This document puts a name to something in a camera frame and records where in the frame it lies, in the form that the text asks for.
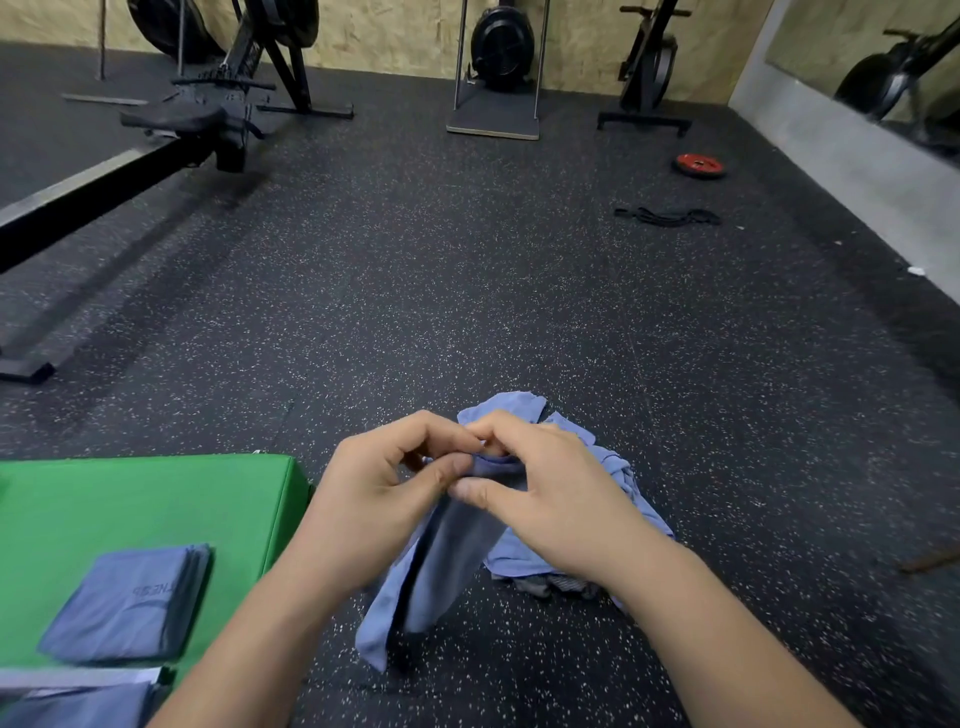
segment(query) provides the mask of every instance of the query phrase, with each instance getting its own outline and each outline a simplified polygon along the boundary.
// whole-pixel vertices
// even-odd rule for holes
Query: folded shirt
[[[178,657],[209,561],[206,544],[100,556],[37,650],[75,665]]]
[[[0,728],[141,728],[156,709],[149,683],[24,697],[0,711]]]

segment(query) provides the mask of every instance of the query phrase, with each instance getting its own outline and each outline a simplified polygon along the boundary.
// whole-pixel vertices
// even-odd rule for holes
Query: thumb
[[[454,483],[450,494],[457,500],[493,514],[509,526],[525,508],[529,495],[485,477],[465,477]]]
[[[417,518],[421,518],[457,478],[468,473],[473,456],[466,452],[451,452],[428,463],[407,482],[396,486],[400,496],[411,503]]]

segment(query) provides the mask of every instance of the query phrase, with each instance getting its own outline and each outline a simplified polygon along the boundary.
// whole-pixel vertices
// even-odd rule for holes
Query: left hand
[[[347,437],[333,453],[300,527],[284,551],[310,593],[346,598],[389,567],[437,499],[483,443],[432,412]],[[423,458],[434,458],[424,465]],[[399,482],[403,463],[416,474]]]

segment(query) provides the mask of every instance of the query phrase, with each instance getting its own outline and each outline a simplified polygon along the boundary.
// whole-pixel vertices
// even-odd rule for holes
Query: right hand
[[[503,410],[466,427],[486,442],[487,452],[523,461],[527,491],[466,477],[450,494],[509,525],[555,569],[612,590],[617,565],[636,552],[637,536],[659,533],[572,432],[531,425]]]

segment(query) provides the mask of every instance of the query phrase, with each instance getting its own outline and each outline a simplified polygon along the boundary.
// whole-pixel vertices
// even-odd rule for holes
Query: forearm
[[[149,728],[266,728],[289,719],[339,597],[306,594],[284,554],[167,699]]]
[[[612,590],[657,651],[696,728],[856,726],[692,551],[642,527]]]

